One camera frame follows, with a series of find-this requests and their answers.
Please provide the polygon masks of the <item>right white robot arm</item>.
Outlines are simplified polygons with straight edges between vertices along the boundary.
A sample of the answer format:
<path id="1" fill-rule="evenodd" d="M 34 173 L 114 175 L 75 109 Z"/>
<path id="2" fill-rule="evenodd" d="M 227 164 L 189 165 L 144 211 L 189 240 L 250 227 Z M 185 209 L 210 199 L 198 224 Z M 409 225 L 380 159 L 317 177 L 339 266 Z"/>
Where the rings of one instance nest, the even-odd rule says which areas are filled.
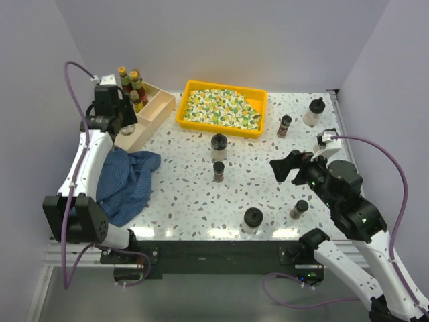
<path id="1" fill-rule="evenodd" d="M 367 273 L 342 253 L 321 229 L 299 239 L 299 257 L 327 267 L 364 304 L 372 321 L 427 321 L 428 299 L 406 272 L 395 252 L 389 251 L 390 233 L 379 209 L 361 195 L 362 177 L 355 165 L 322 156 L 291 151 L 271 160 L 275 179 L 283 182 L 297 170 L 292 184 L 308 185 L 328 207 L 330 218 L 352 242 L 371 269 Z"/>

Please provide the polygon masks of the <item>clear shaker jar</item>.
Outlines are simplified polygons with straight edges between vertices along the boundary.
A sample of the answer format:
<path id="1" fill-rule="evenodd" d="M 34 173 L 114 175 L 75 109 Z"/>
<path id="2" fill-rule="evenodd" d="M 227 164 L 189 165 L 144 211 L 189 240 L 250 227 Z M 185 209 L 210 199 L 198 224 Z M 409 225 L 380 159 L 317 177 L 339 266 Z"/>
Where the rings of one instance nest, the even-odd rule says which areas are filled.
<path id="1" fill-rule="evenodd" d="M 319 97 L 318 99 L 313 99 L 309 106 L 308 110 L 303 117 L 303 122 L 310 127 L 314 127 L 319 121 L 324 109 L 326 108 L 324 99 Z"/>
<path id="2" fill-rule="evenodd" d="M 227 157 L 228 139 L 221 133 L 215 134 L 211 138 L 211 156 L 215 162 L 221 162 Z"/>
<path id="3" fill-rule="evenodd" d="M 120 134 L 122 134 L 124 136 L 130 136 L 134 132 L 135 132 L 135 124 L 123 127 L 120 131 Z"/>
<path id="4" fill-rule="evenodd" d="M 254 235 L 263 221 L 263 213 L 256 207 L 248 208 L 243 216 L 242 232 Z"/>

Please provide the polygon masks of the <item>red sauce bottle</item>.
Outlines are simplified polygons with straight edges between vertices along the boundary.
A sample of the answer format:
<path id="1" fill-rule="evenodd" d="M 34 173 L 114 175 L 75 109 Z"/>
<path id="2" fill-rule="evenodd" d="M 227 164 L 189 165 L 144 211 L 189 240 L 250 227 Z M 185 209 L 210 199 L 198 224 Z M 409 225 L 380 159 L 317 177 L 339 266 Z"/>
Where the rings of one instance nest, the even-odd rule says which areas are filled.
<path id="1" fill-rule="evenodd" d="M 137 69 L 134 69 L 129 73 L 129 76 L 131 79 L 131 84 L 133 89 L 137 91 L 141 99 L 141 102 L 143 103 L 144 106 L 146 106 L 148 103 L 148 98 L 147 98 L 147 93 L 143 85 L 142 78 L 140 77 L 139 71 Z"/>

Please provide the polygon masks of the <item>green-label sauce bottle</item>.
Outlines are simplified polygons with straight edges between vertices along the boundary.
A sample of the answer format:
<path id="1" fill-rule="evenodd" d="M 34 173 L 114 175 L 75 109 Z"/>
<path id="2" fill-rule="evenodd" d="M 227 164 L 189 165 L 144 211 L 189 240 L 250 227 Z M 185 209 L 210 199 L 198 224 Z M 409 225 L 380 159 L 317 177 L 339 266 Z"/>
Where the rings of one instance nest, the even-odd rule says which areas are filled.
<path id="1" fill-rule="evenodd" d="M 120 66 L 118 69 L 118 75 L 121 81 L 121 87 L 125 93 L 130 93 L 133 90 L 132 81 L 128 75 L 127 69 L 124 66 Z"/>

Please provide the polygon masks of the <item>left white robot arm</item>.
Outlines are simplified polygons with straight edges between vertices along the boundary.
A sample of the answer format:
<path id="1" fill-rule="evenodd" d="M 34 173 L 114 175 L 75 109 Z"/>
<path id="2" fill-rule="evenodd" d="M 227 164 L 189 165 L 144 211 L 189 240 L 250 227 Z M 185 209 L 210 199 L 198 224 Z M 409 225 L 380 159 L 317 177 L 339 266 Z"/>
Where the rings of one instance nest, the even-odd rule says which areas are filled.
<path id="1" fill-rule="evenodd" d="M 137 118 L 128 96 L 116 84 L 95 86 L 94 99 L 80 123 L 79 143 L 66 180 L 42 209 L 54 239 L 61 243 L 94 244 L 115 249 L 124 263 L 134 262 L 139 247 L 132 232 L 108 222 L 96 202 L 97 185 L 106 157 L 122 128 Z"/>

